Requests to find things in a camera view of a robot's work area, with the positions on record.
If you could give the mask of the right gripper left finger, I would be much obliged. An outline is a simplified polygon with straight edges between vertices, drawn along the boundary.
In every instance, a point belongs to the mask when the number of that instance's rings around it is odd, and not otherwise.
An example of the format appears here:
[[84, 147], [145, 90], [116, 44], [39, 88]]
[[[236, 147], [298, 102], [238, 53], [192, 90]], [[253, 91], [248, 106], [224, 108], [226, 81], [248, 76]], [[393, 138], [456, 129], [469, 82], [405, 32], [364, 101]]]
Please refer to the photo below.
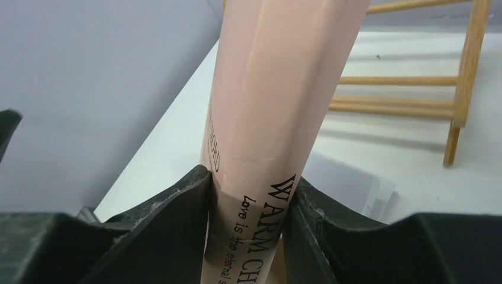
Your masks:
[[3, 212], [1, 282], [199, 283], [210, 203], [211, 173], [198, 165], [106, 222]]

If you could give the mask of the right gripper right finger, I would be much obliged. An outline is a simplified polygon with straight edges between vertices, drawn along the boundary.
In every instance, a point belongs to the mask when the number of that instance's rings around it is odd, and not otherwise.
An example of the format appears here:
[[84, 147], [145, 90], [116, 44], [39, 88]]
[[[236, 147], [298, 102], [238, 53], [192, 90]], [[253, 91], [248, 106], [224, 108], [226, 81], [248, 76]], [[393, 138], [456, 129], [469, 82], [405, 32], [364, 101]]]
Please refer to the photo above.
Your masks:
[[305, 179], [283, 242], [288, 283], [501, 282], [501, 217], [417, 213], [387, 225]]

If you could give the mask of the pink Warm Chord book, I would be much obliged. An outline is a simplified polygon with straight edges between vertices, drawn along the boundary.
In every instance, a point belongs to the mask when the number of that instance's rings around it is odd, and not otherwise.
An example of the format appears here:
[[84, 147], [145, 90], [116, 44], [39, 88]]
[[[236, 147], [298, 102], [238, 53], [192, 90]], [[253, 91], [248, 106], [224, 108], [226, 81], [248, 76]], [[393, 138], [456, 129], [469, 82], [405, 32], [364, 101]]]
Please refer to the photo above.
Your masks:
[[202, 283], [265, 283], [289, 203], [369, 1], [227, 1], [201, 163]]

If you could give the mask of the grey white book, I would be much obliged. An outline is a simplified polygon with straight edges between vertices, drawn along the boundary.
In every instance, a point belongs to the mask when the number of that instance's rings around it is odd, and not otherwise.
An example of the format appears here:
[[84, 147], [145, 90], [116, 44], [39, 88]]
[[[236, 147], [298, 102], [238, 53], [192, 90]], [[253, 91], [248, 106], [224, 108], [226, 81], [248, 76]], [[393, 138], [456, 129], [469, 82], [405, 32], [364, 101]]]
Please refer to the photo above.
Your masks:
[[396, 184], [384, 177], [312, 151], [303, 178], [344, 206], [380, 221]]

